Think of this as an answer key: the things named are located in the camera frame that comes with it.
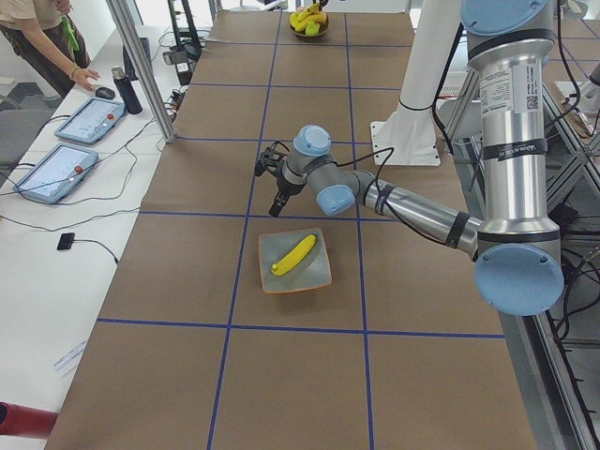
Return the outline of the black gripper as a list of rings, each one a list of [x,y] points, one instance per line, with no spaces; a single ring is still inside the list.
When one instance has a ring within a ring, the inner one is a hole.
[[[277,180],[277,194],[268,211],[268,214],[273,218],[277,218],[287,205],[290,197],[299,194],[306,185],[306,179],[289,167],[286,157],[277,163],[275,177]]]

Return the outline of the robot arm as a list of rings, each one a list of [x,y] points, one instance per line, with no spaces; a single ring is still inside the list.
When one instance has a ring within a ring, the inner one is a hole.
[[[465,188],[483,217],[436,203],[385,182],[376,173],[344,170],[322,127],[307,125],[291,145],[275,142],[258,157],[256,175],[271,173],[277,194],[270,214],[311,188],[327,216],[361,204],[395,218],[427,240],[467,253],[476,288],[499,311],[534,316],[561,298],[561,238],[548,217],[547,141],[542,66],[554,44],[555,1],[426,1],[397,109],[371,126],[379,166],[437,164],[435,113],[453,53],[468,40],[468,64],[479,83],[478,158]]]

